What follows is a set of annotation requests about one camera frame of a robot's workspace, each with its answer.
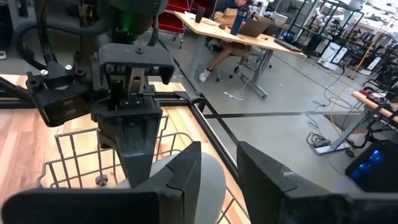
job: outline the desk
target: desk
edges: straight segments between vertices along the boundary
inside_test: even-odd
[[[367,120],[367,118],[374,119],[374,115],[389,118],[392,115],[390,111],[384,108],[379,108],[377,103],[367,99],[366,96],[358,91],[355,91],[352,96],[365,105],[365,110],[361,112],[361,114],[347,127],[347,129],[343,131],[341,136],[336,141],[332,142],[330,146],[315,149],[317,154],[336,152],[347,148],[348,145],[345,144],[345,141],[359,125]],[[397,108],[398,105],[392,104],[392,107]],[[398,117],[393,118],[392,121],[398,123]]]
[[[26,76],[20,75],[0,75],[10,82],[25,86]],[[180,83],[170,83],[163,85],[154,82],[157,91],[185,91]],[[199,122],[195,119],[193,112],[187,106],[165,107],[163,115],[169,116],[168,125],[163,131],[163,136],[172,133],[186,133],[194,141],[201,141],[202,152],[212,155],[223,166],[226,183],[230,192],[226,192],[223,210],[226,210],[234,195],[236,200],[243,206],[243,209],[234,201],[229,206],[226,216],[232,223],[250,223],[246,214],[246,210],[242,192],[239,185],[234,181],[233,176],[223,164],[221,157],[215,151],[211,143],[211,139],[205,134]],[[44,162],[53,161],[60,158],[57,144],[54,138],[56,134],[69,133],[71,131],[96,128],[97,124],[92,122],[90,115],[86,115],[72,121],[69,121],[56,128],[48,128],[42,121],[36,109],[24,110],[0,110],[0,207],[2,203],[11,195],[26,189],[36,188],[36,180],[42,174]],[[165,126],[165,119],[162,119],[160,127]],[[170,150],[173,137],[163,138],[160,147],[156,147],[155,151]],[[96,133],[90,132],[82,135],[75,135],[74,142],[76,145],[76,153],[86,153],[96,150]],[[184,149],[191,143],[191,140],[184,135],[178,135],[175,138],[174,148]],[[60,138],[60,144],[63,147],[64,156],[72,156],[72,147],[68,137]],[[112,153],[109,151],[102,154],[103,166],[112,164]],[[79,158],[81,173],[98,169],[98,157],[96,155]],[[76,166],[71,161],[67,163],[70,176],[76,175]],[[58,179],[62,179],[65,174],[61,164],[55,164],[54,169],[57,172]],[[109,177],[108,187],[112,187],[114,174],[112,169],[104,171]],[[53,182],[53,178],[48,174],[42,179],[41,183],[44,187],[49,187]],[[84,187],[96,187],[94,175],[82,177]],[[123,172],[117,170],[118,180],[124,179]],[[71,181],[72,186],[79,187],[78,181]],[[60,184],[61,187],[67,187],[66,183]],[[225,218],[221,223],[228,223]]]
[[[185,25],[187,25],[192,31],[194,31],[194,33],[199,34],[198,38],[197,38],[196,46],[195,46],[195,51],[193,53],[193,58],[192,58],[192,61],[190,64],[190,71],[189,71],[188,77],[187,77],[190,80],[190,82],[192,83],[193,87],[196,89],[196,91],[200,91],[200,88],[197,85],[197,81],[196,81],[197,78],[195,77],[195,75],[197,72],[197,68],[200,64],[200,60],[203,58],[203,49],[205,48],[206,36],[266,49],[266,54],[262,58],[258,68],[256,69],[253,78],[250,80],[245,75],[243,75],[243,74],[240,75],[241,81],[244,83],[248,82],[248,85],[252,89],[257,90],[256,93],[259,93],[263,98],[266,98],[268,96],[268,94],[260,86],[258,86],[258,82],[259,82],[262,74],[264,73],[264,70],[266,69],[267,64],[269,63],[269,60],[271,59],[274,50],[279,50],[282,52],[294,54],[294,55],[301,56],[301,57],[305,56],[303,53],[292,52],[292,51],[284,48],[283,46],[275,43],[274,38],[271,36],[268,36],[268,35],[261,34],[257,38],[248,37],[248,36],[241,35],[241,34],[232,35],[229,33],[228,28],[226,28],[225,30],[218,28],[219,23],[215,22],[214,25],[209,25],[207,23],[201,22],[198,24],[195,22],[194,19],[190,18],[189,16],[185,15],[184,13],[174,12],[174,14]]]

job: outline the white cable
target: white cable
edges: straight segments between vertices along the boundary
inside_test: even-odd
[[[232,95],[232,94],[230,94],[230,93],[227,93],[227,92],[224,92],[224,94],[227,95],[227,96],[229,96],[230,98],[234,98],[235,100],[243,100],[244,97],[243,97],[242,90],[243,90],[243,88],[248,84],[249,81],[250,81],[250,80],[246,81],[246,83],[243,85],[243,87],[239,90],[239,92],[240,92],[242,98],[238,98],[238,97],[236,97],[236,96],[234,96],[234,95]]]

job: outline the green light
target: green light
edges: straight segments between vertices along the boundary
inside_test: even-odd
[[[121,26],[119,32],[130,32],[133,24],[133,13],[131,12],[120,12],[121,15]]]

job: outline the office chair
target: office chair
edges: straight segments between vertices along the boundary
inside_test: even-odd
[[[210,41],[211,41],[211,40],[212,40],[211,37],[206,38],[206,47],[210,50],[212,56],[213,56],[213,57],[216,57],[217,54],[219,54],[223,49],[222,49],[221,47],[219,47],[219,46],[210,44]],[[239,61],[238,66],[236,66],[236,67],[234,68],[234,73],[230,74],[230,75],[229,75],[229,78],[233,78],[233,77],[234,77],[234,74],[239,73],[239,71],[240,71],[240,69],[241,69],[241,66],[243,65],[244,62],[245,62],[245,61],[244,61],[243,59],[241,59],[241,60]],[[219,82],[219,81],[221,80],[221,74],[220,74],[219,68],[216,68],[216,71],[217,71],[216,82]]]

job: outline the blue water bottle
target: blue water bottle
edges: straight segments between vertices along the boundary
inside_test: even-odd
[[[241,24],[242,24],[244,17],[246,16],[246,13],[247,13],[246,8],[241,7],[240,9],[238,9],[238,13],[236,14],[236,18],[235,18],[234,24],[231,28],[230,34],[232,34],[232,35],[238,34],[238,31],[241,28]]]

